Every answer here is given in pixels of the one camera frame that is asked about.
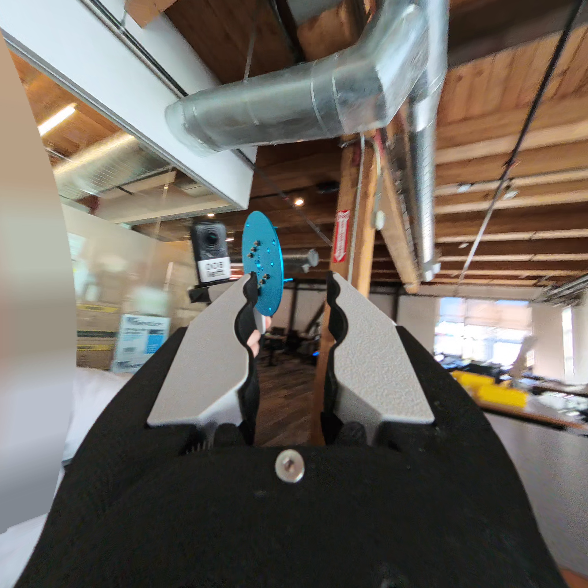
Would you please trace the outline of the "wooden post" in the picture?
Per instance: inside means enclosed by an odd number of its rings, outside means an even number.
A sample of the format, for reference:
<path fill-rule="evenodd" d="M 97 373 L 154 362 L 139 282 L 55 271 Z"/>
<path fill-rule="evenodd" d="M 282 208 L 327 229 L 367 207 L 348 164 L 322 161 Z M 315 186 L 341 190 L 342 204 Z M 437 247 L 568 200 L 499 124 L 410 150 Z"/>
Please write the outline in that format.
<path fill-rule="evenodd" d="M 336 212 L 350 210 L 348 253 L 343 263 L 332 263 L 331 253 L 329 270 L 347 279 L 359 293 L 368 297 L 375 242 L 371 215 L 379 178 L 381 136 L 375 130 L 357 139 L 351 136 L 344 138 L 350 143 L 342 150 Z"/>

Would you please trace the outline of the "yellow bin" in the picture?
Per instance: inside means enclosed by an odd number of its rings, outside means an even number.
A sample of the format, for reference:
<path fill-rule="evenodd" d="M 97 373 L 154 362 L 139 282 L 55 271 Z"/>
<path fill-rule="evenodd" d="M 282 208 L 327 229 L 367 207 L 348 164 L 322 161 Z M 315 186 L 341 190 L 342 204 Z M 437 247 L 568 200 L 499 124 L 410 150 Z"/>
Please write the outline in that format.
<path fill-rule="evenodd" d="M 527 392 L 496 384 L 482 385 L 476 392 L 478 401 L 520 409 L 527 406 L 531 396 Z"/>
<path fill-rule="evenodd" d="M 476 391 L 483 386 L 495 384 L 494 377 L 473 372 L 455 370 L 451 375 L 464 389 Z"/>

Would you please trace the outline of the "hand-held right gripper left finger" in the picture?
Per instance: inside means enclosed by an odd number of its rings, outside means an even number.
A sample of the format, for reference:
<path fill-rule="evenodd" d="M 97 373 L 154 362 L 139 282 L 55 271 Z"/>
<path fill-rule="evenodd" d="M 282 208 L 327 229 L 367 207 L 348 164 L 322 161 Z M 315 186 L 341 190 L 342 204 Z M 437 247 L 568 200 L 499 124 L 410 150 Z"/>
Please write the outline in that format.
<path fill-rule="evenodd" d="M 255 336 L 261 345 L 258 277 L 232 283 L 190 322 L 148 416 L 154 427 L 195 426 L 212 440 L 231 424 L 253 445 L 259 410 Z"/>

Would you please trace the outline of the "blue round metal plate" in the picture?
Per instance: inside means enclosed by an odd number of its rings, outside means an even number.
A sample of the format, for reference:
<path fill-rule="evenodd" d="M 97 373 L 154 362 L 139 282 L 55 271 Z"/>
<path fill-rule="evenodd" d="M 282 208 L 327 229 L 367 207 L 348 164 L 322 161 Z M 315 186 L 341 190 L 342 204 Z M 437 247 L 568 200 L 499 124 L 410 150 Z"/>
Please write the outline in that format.
<path fill-rule="evenodd" d="M 256 276 L 256 309 L 272 317 L 282 301 L 285 269 L 275 226 L 264 213 L 254 211 L 246 218 L 241 253 L 244 274 Z"/>

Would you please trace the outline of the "ceiling track light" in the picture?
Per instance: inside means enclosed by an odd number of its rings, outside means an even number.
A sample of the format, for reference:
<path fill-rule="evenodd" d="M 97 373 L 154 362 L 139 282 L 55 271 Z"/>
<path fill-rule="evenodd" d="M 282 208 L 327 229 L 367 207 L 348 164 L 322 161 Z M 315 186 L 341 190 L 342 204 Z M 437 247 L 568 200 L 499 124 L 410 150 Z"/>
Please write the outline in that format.
<path fill-rule="evenodd" d="M 497 203 L 505 199 L 506 194 L 509 194 L 508 200 L 515 196 L 514 192 L 517 188 L 513 186 L 511 172 L 513 168 L 518 165 L 518 155 L 520 151 L 529 151 L 533 149 L 547 148 L 560 144 L 582 141 L 584 140 L 584 136 L 587 134 L 587 130 L 580 129 L 581 126 L 587 126 L 586 121 L 567 123 L 564 125 L 551 126 L 549 128 L 541 128 L 539 130 L 531 131 L 533 121 L 540 110 L 541 101 L 543 100 L 545 93 L 550 86 L 551 78 L 570 38 L 573 25 L 582 14 L 585 4 L 585 1 L 575 1 L 575 3 L 572 5 L 570 15 L 566 20 L 564 29 L 560 35 L 559 40 L 557 41 L 553 55 L 546 67 L 545 74 L 543 75 L 540 85 L 534 95 L 533 101 L 530 105 L 528 113 L 526 114 L 524 124 L 518 135 L 516 143 L 513 146 L 508 160 L 504 164 L 503 173 L 497 181 L 496 189 L 492 196 L 492 200 L 489 202 L 489 206 L 481 223 L 480 229 L 473 241 L 472 246 L 470 247 L 467 259 L 463 265 L 460 275 L 457 278 L 455 286 L 456 291 L 459 290 L 467 276 L 467 272 L 469 271 L 470 266 L 474 260 L 474 255 L 476 254 L 477 248 L 485 234 L 494 209 L 497 207 Z"/>

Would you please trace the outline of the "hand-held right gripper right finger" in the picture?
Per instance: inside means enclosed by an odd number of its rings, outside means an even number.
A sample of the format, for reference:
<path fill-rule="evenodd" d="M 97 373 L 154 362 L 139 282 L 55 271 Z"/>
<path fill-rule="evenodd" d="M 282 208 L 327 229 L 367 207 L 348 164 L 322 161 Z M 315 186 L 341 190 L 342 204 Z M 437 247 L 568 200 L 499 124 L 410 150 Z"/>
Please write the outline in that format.
<path fill-rule="evenodd" d="M 435 420 L 394 321 L 336 272 L 327 276 L 328 331 L 323 432 L 359 423 L 429 425 Z"/>

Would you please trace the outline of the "silver air duct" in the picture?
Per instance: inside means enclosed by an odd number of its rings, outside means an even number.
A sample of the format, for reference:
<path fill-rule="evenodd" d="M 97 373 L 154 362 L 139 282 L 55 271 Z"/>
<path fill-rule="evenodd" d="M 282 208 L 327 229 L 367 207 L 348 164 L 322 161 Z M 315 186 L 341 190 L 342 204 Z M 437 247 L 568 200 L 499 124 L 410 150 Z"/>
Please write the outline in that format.
<path fill-rule="evenodd" d="M 196 92 L 165 109 L 200 155 L 315 141 L 385 127 L 408 102 L 423 279 L 437 273 L 435 138 L 447 70 L 449 1 L 383 1 L 353 46 L 322 59 Z"/>
<path fill-rule="evenodd" d="M 319 265 L 320 256 L 316 249 L 286 251 L 282 253 L 285 276 L 307 274 Z"/>

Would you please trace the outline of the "grid window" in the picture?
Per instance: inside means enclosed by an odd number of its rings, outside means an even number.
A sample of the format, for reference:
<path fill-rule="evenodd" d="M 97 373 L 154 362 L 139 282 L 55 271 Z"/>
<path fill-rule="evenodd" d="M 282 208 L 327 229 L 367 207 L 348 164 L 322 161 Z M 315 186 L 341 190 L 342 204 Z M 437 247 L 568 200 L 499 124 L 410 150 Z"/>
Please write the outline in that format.
<path fill-rule="evenodd" d="M 441 298 L 436 356 L 511 366 L 532 333 L 532 307 L 522 300 Z"/>

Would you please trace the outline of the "blue and white box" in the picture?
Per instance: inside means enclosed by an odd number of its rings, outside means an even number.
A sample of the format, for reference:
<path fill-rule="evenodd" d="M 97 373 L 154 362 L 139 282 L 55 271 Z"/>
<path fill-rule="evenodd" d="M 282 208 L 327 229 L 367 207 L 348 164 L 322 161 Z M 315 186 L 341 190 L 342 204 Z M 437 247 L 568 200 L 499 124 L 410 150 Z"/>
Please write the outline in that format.
<path fill-rule="evenodd" d="M 124 314 L 121 316 L 111 363 L 113 373 L 136 373 L 165 343 L 171 319 Z"/>

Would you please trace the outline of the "red and white sign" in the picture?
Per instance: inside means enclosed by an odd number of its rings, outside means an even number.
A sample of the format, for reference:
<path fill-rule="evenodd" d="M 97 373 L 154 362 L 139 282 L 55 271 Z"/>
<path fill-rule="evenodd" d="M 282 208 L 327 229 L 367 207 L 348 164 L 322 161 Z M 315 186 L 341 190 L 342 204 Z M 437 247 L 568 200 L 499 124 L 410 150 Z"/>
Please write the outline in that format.
<path fill-rule="evenodd" d="M 350 210 L 338 210 L 334 223 L 332 263 L 343 263 L 348 253 Z"/>

